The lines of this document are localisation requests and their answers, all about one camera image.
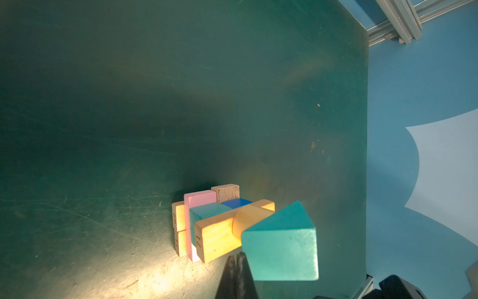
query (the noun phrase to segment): unpainted wooden block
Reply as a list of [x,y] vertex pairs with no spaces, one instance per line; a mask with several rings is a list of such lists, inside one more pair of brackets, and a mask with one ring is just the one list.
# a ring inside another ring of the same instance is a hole
[[302,203],[296,201],[242,233],[254,280],[317,280],[317,236]]
[[266,219],[272,214],[274,214],[273,211],[256,207],[254,205],[240,207],[234,215],[232,234],[240,240],[240,236],[243,231]]
[[186,229],[184,216],[184,201],[173,202],[173,227],[177,232]]
[[179,257],[185,256],[186,252],[186,230],[174,231],[174,249]]
[[[250,205],[275,210],[274,202],[267,199]],[[197,255],[203,262],[208,263],[241,246],[240,239],[232,234],[232,224],[237,211],[238,209],[230,210],[195,223]]]
[[213,203],[217,201],[216,193],[212,190],[205,190],[184,194],[184,215],[186,226],[186,251],[187,256],[193,262],[199,261],[196,247],[191,244],[191,224],[189,219],[189,209]]
[[199,206],[189,209],[189,219],[191,223],[191,243],[196,245],[196,235],[194,233],[194,223],[205,218],[219,215],[221,213],[230,211],[231,208],[221,203],[213,202],[207,205]]
[[239,185],[227,184],[212,187],[211,190],[217,193],[217,202],[224,202],[239,198]]
[[237,209],[237,208],[240,208],[242,206],[248,205],[250,203],[252,203],[252,201],[245,200],[245,199],[242,199],[242,198],[238,198],[238,199],[232,199],[232,200],[224,201],[221,204],[223,204],[225,206],[228,206],[231,209]]

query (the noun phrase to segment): blue block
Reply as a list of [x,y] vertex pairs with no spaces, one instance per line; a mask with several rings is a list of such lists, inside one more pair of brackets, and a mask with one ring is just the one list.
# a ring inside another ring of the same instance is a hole
[[224,201],[221,204],[227,207],[230,207],[231,209],[237,209],[242,206],[248,205],[250,203],[252,203],[252,201],[248,201],[245,199],[233,199],[233,200]]
[[222,214],[224,212],[232,210],[230,207],[227,207],[218,202],[209,203],[207,205],[195,207],[189,209],[189,223],[191,224],[191,243],[196,245],[196,235],[194,233],[194,223],[199,220],[203,220],[212,216]]
[[315,226],[300,201],[245,230],[241,236],[254,280],[317,280]]

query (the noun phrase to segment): stack of blocks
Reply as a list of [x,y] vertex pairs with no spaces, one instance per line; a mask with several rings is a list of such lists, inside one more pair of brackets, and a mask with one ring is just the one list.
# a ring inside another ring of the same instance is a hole
[[187,193],[173,203],[179,256],[208,263],[242,246],[254,280],[317,280],[315,226],[302,203],[275,212],[274,202],[239,197],[239,186]]

